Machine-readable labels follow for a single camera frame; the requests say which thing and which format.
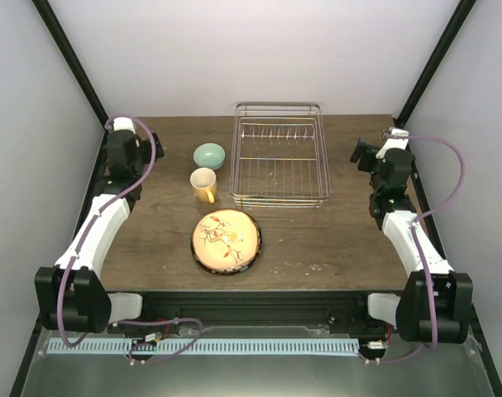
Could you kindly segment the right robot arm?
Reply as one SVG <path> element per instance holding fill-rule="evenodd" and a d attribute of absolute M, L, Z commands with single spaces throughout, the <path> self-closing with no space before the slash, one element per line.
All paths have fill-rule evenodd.
<path fill-rule="evenodd" d="M 400 295 L 371 293 L 356 309 L 353 322 L 364 333 L 383 322 L 393 326 L 406 342 L 462 344 L 471 316 L 473 283 L 466 273 L 454 271 L 429 240 L 422 220 L 407 195 L 414 155 L 407 146 L 412 136 L 391 127 L 381 147 L 358 141 L 350 161 L 371 177 L 369 212 L 390 240 L 407 273 Z"/>

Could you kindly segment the celadon green bowl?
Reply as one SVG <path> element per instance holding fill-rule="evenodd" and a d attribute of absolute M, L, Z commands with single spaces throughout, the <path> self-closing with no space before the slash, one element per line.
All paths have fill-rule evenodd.
<path fill-rule="evenodd" d="M 218 170 L 224 164 L 226 153 L 219 144 L 208 142 L 195 149 L 193 158 L 195 164 L 200 168 Z"/>

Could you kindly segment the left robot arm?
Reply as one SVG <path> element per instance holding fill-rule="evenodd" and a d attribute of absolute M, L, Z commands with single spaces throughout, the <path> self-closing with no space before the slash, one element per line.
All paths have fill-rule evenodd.
<path fill-rule="evenodd" d="M 164 149 L 158 136 L 140 120 L 119 115 L 106 122 L 104 145 L 107 174 L 95 185 L 88 215 L 64 254 L 52 267 L 35 276 L 36 296 L 44 328 L 100 333 L 108 325 L 126 321 L 144 334 L 155 324 L 154 312 L 135 293 L 109 293 L 101 273 L 112 242 L 141 198 L 142 184 Z"/>

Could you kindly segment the yellow mug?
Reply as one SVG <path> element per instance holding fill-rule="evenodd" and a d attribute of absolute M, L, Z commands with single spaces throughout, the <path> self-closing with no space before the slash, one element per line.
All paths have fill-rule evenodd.
<path fill-rule="evenodd" d="M 209 168 L 198 168 L 189 177 L 195 197 L 205 203 L 215 203 L 217 176 Z"/>

